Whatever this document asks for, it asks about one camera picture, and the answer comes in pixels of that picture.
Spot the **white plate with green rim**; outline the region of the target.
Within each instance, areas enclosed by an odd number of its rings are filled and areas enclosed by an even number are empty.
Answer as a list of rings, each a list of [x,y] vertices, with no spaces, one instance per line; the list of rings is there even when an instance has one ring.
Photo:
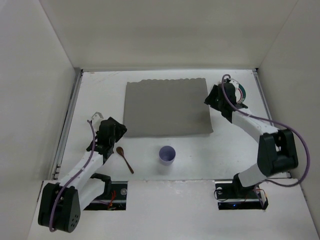
[[[246,94],[246,90],[240,83],[238,84],[238,88],[236,92],[237,92],[236,94],[237,103],[242,104],[245,101],[247,94]]]

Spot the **grey cloth napkin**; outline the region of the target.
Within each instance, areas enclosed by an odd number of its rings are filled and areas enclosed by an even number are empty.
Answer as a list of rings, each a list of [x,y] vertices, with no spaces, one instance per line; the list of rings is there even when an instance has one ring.
[[[181,137],[213,132],[205,78],[128,82],[123,124],[128,138]]]

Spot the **purple plastic cup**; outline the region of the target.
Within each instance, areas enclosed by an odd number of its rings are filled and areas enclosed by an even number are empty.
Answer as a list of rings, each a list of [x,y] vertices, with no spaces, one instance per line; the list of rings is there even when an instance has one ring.
[[[159,150],[158,155],[162,165],[170,166],[176,158],[176,151],[172,146],[166,145]]]

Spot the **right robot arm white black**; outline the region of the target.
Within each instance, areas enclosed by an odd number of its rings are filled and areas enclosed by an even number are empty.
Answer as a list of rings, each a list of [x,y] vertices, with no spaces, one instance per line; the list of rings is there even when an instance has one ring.
[[[232,180],[232,191],[241,198],[268,177],[295,169],[299,161],[292,131],[280,130],[255,118],[245,104],[236,103],[235,92],[230,82],[214,85],[204,103],[221,112],[258,143],[256,163],[237,173]]]

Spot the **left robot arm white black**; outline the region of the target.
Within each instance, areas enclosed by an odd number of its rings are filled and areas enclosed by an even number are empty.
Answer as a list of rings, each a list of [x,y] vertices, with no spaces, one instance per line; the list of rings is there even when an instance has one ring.
[[[73,232],[85,209],[125,209],[127,185],[118,185],[110,176],[97,171],[114,153],[115,144],[127,128],[112,117],[104,119],[98,115],[88,123],[92,141],[81,160],[62,179],[43,187],[37,223],[50,232]]]

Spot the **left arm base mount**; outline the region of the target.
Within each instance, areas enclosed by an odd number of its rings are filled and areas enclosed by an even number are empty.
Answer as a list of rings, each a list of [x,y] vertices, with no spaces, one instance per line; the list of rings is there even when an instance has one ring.
[[[125,211],[127,208],[128,182],[115,181],[111,183],[109,193],[103,193],[95,198],[85,211]]]

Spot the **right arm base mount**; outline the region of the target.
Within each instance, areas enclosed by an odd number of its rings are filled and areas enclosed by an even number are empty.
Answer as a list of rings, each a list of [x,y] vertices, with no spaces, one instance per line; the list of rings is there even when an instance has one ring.
[[[263,210],[269,206],[266,192],[259,185],[243,191],[235,189],[232,180],[215,181],[214,198],[219,210]]]

